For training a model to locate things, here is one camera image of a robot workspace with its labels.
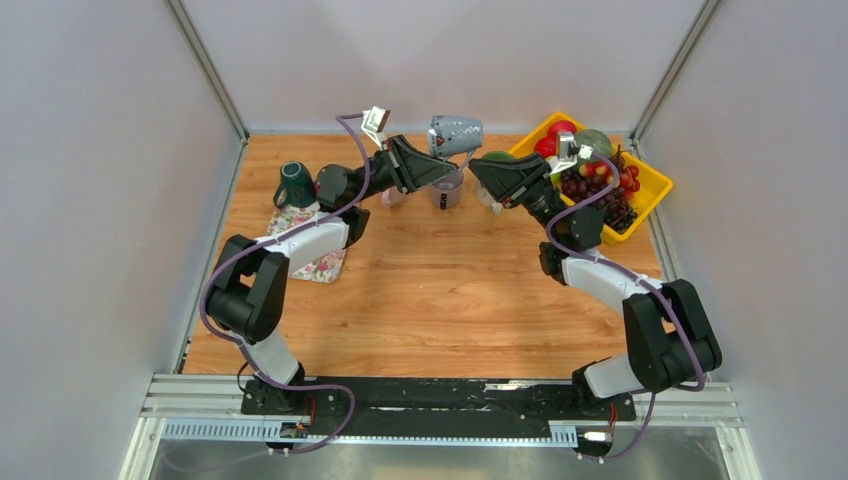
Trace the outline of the pink faceted mug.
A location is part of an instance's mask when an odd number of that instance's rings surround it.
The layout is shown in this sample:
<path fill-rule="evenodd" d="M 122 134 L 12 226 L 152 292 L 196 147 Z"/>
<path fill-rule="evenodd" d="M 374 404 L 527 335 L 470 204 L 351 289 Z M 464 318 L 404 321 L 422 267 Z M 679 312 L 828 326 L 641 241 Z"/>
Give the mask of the pink faceted mug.
<path fill-rule="evenodd" d="M 397 188 L 391 188 L 381 194 L 381 202 L 388 208 L 393 208 L 402 204 L 407 195 L 399 191 Z"/>

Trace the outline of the mauve mug black handle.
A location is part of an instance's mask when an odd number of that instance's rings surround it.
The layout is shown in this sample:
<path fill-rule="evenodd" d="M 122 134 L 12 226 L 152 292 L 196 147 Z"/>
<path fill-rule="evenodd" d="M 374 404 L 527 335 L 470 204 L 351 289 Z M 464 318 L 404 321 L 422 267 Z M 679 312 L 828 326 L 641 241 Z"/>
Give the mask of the mauve mug black handle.
<path fill-rule="evenodd" d="M 456 206 L 462 195 L 464 173 L 454 171 L 431 183 L 427 187 L 430 202 L 439 210 Z"/>

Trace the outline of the grey blue mug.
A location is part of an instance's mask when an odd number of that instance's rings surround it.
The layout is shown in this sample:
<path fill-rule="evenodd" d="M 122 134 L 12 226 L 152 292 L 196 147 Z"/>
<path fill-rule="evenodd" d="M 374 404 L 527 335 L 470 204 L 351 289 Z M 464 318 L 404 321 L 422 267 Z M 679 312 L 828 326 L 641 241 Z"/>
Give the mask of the grey blue mug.
<path fill-rule="evenodd" d="M 427 131 L 429 154 L 450 161 L 455 155 L 464 154 L 458 165 L 462 170 L 483 144 L 483 123 L 479 119 L 457 115 L 434 115 Z"/>

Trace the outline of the dark green mug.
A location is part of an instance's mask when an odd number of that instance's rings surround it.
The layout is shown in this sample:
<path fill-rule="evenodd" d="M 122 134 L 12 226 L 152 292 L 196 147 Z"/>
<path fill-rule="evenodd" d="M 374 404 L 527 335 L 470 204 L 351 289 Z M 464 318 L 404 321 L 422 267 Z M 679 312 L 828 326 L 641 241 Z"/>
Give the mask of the dark green mug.
<path fill-rule="evenodd" d="M 317 200 L 316 187 L 305 164 L 289 161 L 280 168 L 280 180 L 273 196 L 278 209 L 306 208 Z"/>

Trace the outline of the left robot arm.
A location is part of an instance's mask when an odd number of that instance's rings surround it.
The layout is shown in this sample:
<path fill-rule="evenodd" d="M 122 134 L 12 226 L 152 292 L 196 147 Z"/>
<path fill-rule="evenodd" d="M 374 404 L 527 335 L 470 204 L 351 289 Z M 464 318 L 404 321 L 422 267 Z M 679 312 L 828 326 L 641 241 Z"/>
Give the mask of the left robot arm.
<path fill-rule="evenodd" d="M 317 212 L 274 236 L 234 235 L 224 244 L 199 301 L 200 319 L 215 336 L 234 344 L 255 375 L 269 384 L 267 400 L 280 413 L 297 412 L 306 388 L 301 363 L 279 331 L 291 273 L 354 245 L 370 218 L 360 202 L 393 187 L 415 192 L 458 171 L 449 150 L 456 135 L 430 131 L 427 152 L 402 135 L 378 140 L 373 155 L 352 169 L 328 164 L 307 182 Z"/>

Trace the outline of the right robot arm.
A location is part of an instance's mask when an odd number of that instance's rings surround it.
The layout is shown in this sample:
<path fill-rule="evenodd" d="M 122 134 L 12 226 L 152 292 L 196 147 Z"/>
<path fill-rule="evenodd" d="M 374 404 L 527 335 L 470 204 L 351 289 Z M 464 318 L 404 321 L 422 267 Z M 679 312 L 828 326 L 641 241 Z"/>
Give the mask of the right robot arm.
<path fill-rule="evenodd" d="M 540 264 L 546 275 L 592 295 L 623 318 L 625 353 L 573 374 L 571 403 L 577 413 L 596 417 L 620 394 L 704 387 L 723 354 L 691 282 L 649 278 L 602 255 L 597 247 L 603 213 L 596 199 L 567 205 L 541 155 L 473 159 L 469 167 L 494 200 L 506 208 L 524 207 L 544 228 Z"/>

